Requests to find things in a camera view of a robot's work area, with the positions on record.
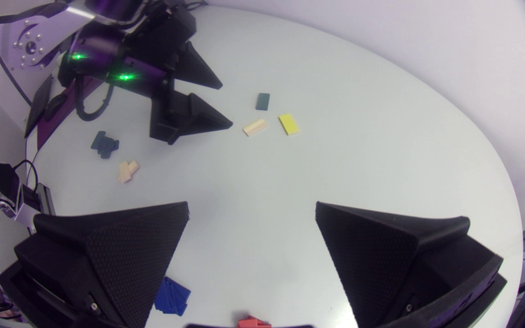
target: white table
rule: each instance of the white table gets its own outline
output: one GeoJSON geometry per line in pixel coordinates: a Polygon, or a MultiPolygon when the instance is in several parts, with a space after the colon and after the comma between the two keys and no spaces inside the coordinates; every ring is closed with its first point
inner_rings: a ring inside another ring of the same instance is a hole
{"type": "MultiPolygon", "coordinates": [[[[190,221],[167,275],[192,290],[183,317],[153,309],[148,328],[235,326],[247,313],[273,326],[356,327],[314,220],[315,202],[447,218],[469,216],[469,235],[504,258],[508,284],[477,322],[504,327],[521,273],[521,222],[512,183],[475,125],[394,64],[326,33],[256,13],[194,12],[196,49],[221,90],[177,82],[235,124],[150,139],[150,100],[115,89],[108,110],[86,123],[72,113],[38,154],[40,181],[59,215],[188,201],[190,221]],[[268,112],[254,110],[259,92],[268,112]],[[287,136],[277,117],[301,132],[287,136]],[[242,127],[269,127],[246,137],[242,127]],[[90,144],[99,130],[120,140],[110,159],[90,144]],[[137,160],[132,181],[118,164],[137,160]]],[[[97,108],[100,87],[86,100],[97,108]]],[[[35,154],[35,133],[28,158],[35,154]]]]}

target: yellow block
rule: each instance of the yellow block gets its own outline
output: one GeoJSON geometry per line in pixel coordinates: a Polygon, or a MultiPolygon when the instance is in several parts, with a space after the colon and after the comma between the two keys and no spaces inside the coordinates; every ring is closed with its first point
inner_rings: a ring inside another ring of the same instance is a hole
{"type": "Polygon", "coordinates": [[[281,121],[281,124],[283,125],[283,128],[285,129],[287,135],[292,135],[293,133],[299,132],[297,123],[295,123],[295,120],[293,119],[291,114],[281,115],[279,116],[279,120],[281,121]]]}

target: wooden block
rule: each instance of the wooden block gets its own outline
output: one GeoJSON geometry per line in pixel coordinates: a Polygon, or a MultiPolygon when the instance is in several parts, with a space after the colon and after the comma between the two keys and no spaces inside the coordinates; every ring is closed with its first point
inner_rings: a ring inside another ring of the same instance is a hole
{"type": "Polygon", "coordinates": [[[299,129],[297,127],[297,123],[295,123],[295,120],[291,116],[291,114],[285,114],[279,116],[279,121],[281,121],[281,124],[283,125],[283,128],[285,129],[285,132],[287,135],[292,135],[294,133],[298,133],[299,129]]]}
{"type": "Polygon", "coordinates": [[[129,172],[129,163],[127,163],[127,161],[124,161],[121,164],[119,164],[118,170],[120,178],[119,181],[121,181],[121,183],[125,183],[131,180],[131,173],[129,172]]]}
{"type": "Polygon", "coordinates": [[[137,172],[137,170],[139,170],[139,164],[137,164],[137,162],[133,161],[133,162],[129,163],[129,174],[131,176],[133,176],[133,174],[135,174],[135,172],[137,172]]]}
{"type": "Polygon", "coordinates": [[[244,133],[250,137],[265,127],[267,127],[267,122],[261,118],[260,120],[256,120],[249,125],[246,125],[244,128],[242,128],[242,131],[244,131],[244,133]]]}

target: green led light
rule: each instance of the green led light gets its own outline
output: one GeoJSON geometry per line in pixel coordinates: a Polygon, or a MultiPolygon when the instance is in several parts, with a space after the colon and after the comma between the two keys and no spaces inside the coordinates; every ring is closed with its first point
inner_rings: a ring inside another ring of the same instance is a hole
{"type": "Polygon", "coordinates": [[[73,60],[81,60],[81,59],[86,58],[86,56],[85,56],[85,54],[79,54],[79,53],[76,53],[76,54],[73,54],[73,55],[71,56],[71,58],[72,58],[73,60]]]}
{"type": "Polygon", "coordinates": [[[129,80],[132,80],[134,79],[134,76],[133,75],[130,75],[130,74],[121,74],[117,77],[117,79],[121,80],[121,81],[129,81],[129,80]]]}

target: dark green block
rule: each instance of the dark green block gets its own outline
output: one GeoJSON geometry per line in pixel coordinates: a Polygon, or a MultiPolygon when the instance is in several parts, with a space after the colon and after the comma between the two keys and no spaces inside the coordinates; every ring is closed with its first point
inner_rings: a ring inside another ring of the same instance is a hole
{"type": "Polygon", "coordinates": [[[270,93],[259,93],[256,109],[257,110],[267,110],[269,99],[271,99],[270,93]]]}

